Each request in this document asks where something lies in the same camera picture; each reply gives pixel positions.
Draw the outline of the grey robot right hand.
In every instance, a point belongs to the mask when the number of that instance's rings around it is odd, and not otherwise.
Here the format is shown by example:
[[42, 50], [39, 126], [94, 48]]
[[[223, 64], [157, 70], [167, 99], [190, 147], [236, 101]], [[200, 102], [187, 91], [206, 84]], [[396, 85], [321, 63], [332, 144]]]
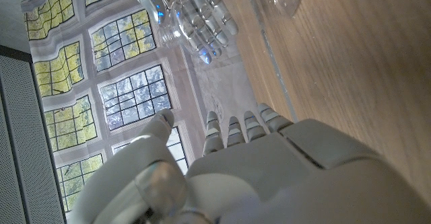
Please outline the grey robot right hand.
[[228, 46], [238, 26], [223, 0], [138, 0], [158, 24], [158, 37], [168, 48], [183, 46], [210, 64]]

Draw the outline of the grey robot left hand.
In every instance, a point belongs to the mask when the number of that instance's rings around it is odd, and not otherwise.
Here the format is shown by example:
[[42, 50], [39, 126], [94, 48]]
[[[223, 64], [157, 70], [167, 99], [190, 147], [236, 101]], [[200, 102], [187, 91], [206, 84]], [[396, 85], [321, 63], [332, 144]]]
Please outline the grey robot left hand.
[[314, 119], [267, 104], [207, 115], [204, 151], [182, 172], [167, 148], [169, 109], [103, 164], [69, 223], [429, 223], [430, 205], [381, 155]]

